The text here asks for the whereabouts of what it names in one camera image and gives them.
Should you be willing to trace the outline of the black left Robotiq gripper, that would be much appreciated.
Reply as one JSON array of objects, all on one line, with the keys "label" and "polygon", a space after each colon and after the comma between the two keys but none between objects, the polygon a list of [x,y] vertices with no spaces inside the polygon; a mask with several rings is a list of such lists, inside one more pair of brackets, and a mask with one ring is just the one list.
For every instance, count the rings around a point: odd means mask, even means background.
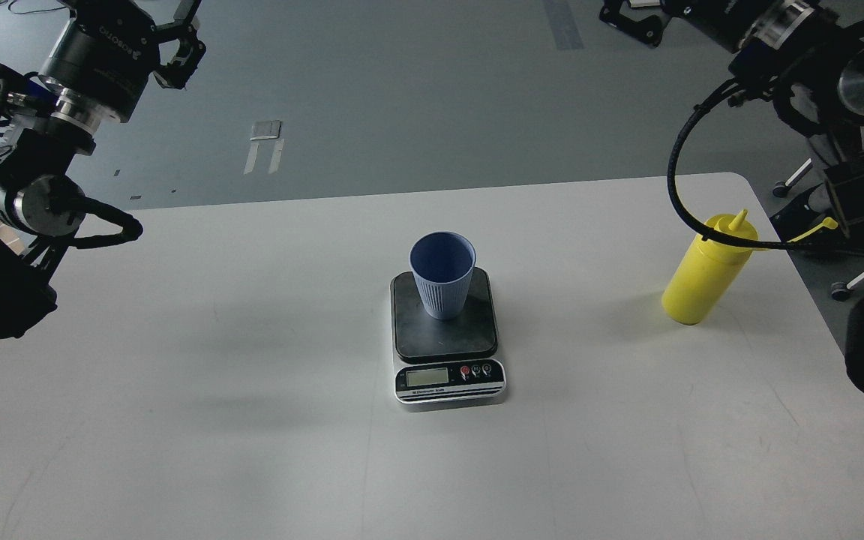
[{"label": "black left Robotiq gripper", "polygon": [[[201,3],[181,1],[172,22],[155,25],[134,1],[63,1],[68,21],[39,69],[39,79],[52,92],[72,90],[105,107],[111,119],[127,123],[152,71],[162,89],[188,85],[206,54],[198,37]],[[168,42],[177,42],[177,52],[158,65],[154,44]]]}]

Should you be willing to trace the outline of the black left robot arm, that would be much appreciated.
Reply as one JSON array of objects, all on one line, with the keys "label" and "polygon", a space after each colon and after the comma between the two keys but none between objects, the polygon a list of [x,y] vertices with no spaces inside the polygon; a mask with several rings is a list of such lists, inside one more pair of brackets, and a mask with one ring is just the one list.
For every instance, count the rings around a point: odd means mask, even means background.
[{"label": "black left robot arm", "polygon": [[135,242],[133,215],[94,199],[68,175],[106,121],[126,123],[147,83],[182,90],[206,45],[199,1],[158,24],[134,1],[63,1],[68,13],[45,64],[0,64],[0,341],[21,338],[57,308],[50,281],[65,254]]}]

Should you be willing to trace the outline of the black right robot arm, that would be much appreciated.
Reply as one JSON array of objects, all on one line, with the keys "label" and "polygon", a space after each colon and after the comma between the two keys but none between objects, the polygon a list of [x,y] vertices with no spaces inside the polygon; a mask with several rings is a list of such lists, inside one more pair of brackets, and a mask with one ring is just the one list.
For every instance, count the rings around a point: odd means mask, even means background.
[{"label": "black right robot arm", "polygon": [[[661,1],[641,20],[622,2],[603,3],[599,18],[649,47],[679,18],[731,54],[730,78],[693,107],[668,158],[666,184],[676,215],[703,242],[758,251],[864,259],[864,20],[838,24],[818,1]],[[771,103],[778,119],[805,137],[820,184],[772,216],[778,241],[743,239],[700,222],[683,205],[677,168],[687,137],[726,103]]]}]

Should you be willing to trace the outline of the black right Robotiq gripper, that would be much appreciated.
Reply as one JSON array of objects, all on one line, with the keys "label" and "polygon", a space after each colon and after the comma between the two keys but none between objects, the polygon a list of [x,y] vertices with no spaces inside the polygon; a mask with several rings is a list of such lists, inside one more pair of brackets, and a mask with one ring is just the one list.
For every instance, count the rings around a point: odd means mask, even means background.
[{"label": "black right Robotiq gripper", "polygon": [[782,50],[820,10],[812,1],[603,1],[599,20],[657,48],[672,15],[737,53],[753,41]]}]

